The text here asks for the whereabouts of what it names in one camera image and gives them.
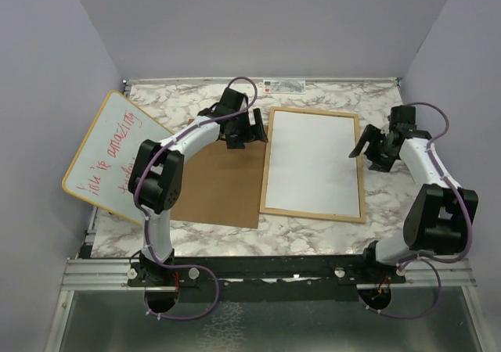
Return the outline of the brown frame backing board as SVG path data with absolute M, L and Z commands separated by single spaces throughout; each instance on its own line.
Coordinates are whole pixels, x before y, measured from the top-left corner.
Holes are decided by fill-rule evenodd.
M 173 221 L 258 228 L 266 144 L 228 149 L 216 141 L 184 165 Z

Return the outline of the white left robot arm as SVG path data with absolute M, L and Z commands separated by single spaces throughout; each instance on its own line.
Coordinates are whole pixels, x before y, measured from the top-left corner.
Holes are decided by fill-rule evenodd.
M 139 262 L 128 270 L 130 286 L 161 286 L 177 279 L 182 269 L 201 273 L 198 264 L 176 265 L 171 243 L 171 209 L 181 195 L 186 162 L 213 142 L 242 149 L 250 142 L 267 142 L 256 97 L 226 87 L 220 100 L 201 110 L 191 123 L 169 138 L 140 144 L 128 191 L 143 215 L 143 247 Z

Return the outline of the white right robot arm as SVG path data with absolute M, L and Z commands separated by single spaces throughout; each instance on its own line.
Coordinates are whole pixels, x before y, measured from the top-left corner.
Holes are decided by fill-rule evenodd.
M 404 268 L 411 260 L 462 260 L 471 248 L 478 207 L 478 194 L 454 180 L 439 159 L 436 138 L 417 127 L 416 104 L 392 108 L 388 123 L 387 132 L 367 125 L 349 156 L 364 155 L 370 170 L 384 173 L 401 160 L 420 190 L 402 233 L 365 248 L 359 272 L 367 282 L 378 282 L 388 266 Z

